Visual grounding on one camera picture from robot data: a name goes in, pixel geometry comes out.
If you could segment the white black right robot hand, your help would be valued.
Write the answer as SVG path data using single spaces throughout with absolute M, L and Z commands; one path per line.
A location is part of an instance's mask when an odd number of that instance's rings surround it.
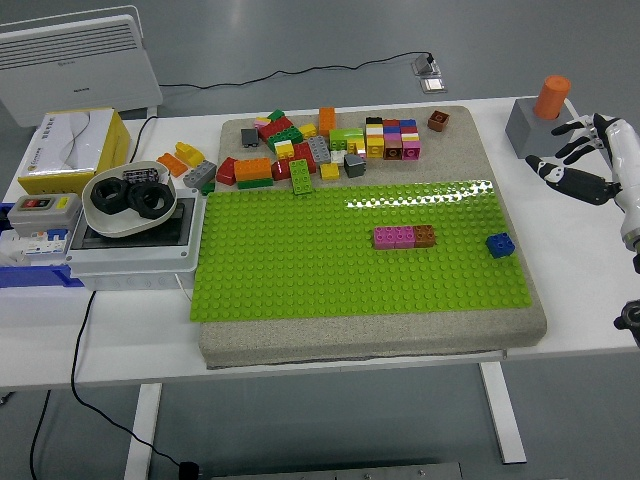
M 526 163 L 552 189 L 593 205 L 614 200 L 624 212 L 621 237 L 629 250 L 639 242 L 639 136 L 634 128 L 618 117 L 598 113 L 584 115 L 577 120 L 554 128 L 551 134 L 559 136 L 572 130 L 581 135 L 567 143 L 555 157 L 556 165 L 535 155 L 526 157 Z M 612 179 L 605 180 L 595 174 L 573 168 L 579 158 L 596 149 L 607 154 L 607 165 Z

